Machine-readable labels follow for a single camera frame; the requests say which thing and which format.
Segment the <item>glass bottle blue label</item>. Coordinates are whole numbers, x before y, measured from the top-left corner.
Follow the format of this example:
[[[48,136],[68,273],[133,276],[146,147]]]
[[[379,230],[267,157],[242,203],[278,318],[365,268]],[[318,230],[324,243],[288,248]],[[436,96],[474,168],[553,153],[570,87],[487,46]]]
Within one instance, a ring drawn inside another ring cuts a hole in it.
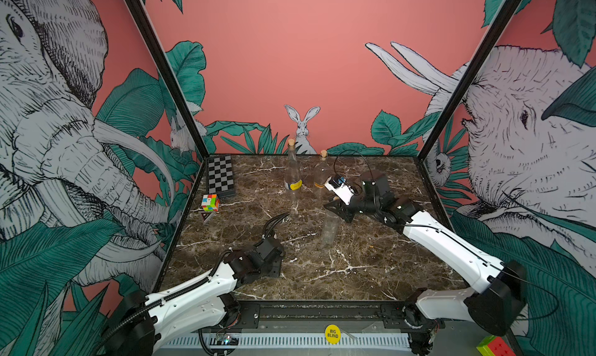
[[[332,247],[335,243],[341,218],[329,210],[325,210],[325,212],[325,219],[321,230],[321,242],[324,247]]]

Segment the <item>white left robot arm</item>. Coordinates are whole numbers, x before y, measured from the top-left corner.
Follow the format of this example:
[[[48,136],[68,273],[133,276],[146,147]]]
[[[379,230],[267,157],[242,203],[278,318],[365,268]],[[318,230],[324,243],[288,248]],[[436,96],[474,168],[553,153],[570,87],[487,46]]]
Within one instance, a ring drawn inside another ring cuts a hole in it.
[[[237,322],[234,290],[263,277],[277,277],[285,250],[273,236],[223,252],[214,267],[173,288],[125,296],[102,332],[93,354],[152,355],[171,340],[206,327]]]

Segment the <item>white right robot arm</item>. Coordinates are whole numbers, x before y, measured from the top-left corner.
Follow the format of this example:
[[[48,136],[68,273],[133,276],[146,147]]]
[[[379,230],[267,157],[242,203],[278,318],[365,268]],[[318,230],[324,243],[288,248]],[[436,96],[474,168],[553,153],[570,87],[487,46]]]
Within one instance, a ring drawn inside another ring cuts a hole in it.
[[[360,178],[355,192],[334,174],[324,186],[334,193],[325,208],[347,223],[358,214],[421,244],[447,263],[468,284],[467,289],[425,289],[414,297],[414,312],[424,319],[453,319],[476,323],[495,336],[504,336],[526,307],[527,270],[517,261],[504,261],[465,241],[425,211],[417,202],[396,196],[385,174],[374,171]]]

